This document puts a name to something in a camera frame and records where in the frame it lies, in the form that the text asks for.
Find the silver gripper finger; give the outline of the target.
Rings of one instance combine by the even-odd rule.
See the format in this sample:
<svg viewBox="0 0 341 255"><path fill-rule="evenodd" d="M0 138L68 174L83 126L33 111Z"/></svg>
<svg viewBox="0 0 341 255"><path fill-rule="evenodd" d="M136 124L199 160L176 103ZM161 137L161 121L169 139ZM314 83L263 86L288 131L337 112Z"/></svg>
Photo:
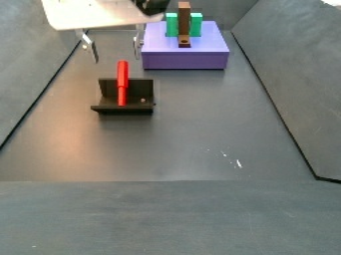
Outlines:
<svg viewBox="0 0 341 255"><path fill-rule="evenodd" d="M83 29L76 30L76 36L81 40L81 47L91 53L95 62L99 62L99 54L95 41L88 37Z"/></svg>
<svg viewBox="0 0 341 255"><path fill-rule="evenodd" d="M144 44L144 31L145 31L145 24L136 25L136 35L133 37L133 53L136 60L140 59L141 55L141 46Z"/></svg>

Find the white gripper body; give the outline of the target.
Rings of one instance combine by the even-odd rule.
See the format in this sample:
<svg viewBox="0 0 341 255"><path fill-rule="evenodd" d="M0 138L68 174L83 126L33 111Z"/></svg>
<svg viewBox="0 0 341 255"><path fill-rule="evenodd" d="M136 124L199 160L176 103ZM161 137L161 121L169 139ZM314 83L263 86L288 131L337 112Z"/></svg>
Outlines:
<svg viewBox="0 0 341 255"><path fill-rule="evenodd" d="M57 31L157 22L164 13L148 16L135 0L41 0L46 20Z"/></svg>

